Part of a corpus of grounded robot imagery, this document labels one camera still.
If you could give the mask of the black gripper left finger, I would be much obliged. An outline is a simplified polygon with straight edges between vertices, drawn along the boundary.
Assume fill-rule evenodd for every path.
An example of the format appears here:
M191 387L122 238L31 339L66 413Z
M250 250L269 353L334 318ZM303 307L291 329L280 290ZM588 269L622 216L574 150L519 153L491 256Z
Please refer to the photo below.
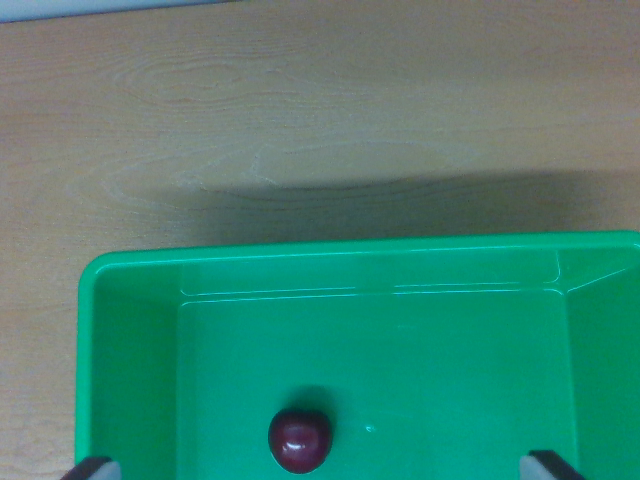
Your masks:
M105 456L86 457L68 470L61 480L121 480L120 464Z

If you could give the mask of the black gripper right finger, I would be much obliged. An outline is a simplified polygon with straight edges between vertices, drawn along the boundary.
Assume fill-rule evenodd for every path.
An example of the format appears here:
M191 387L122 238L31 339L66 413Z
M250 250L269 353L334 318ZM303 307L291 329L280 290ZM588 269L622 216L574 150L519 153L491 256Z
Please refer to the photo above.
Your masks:
M553 450L531 450L519 460L520 480L585 480Z

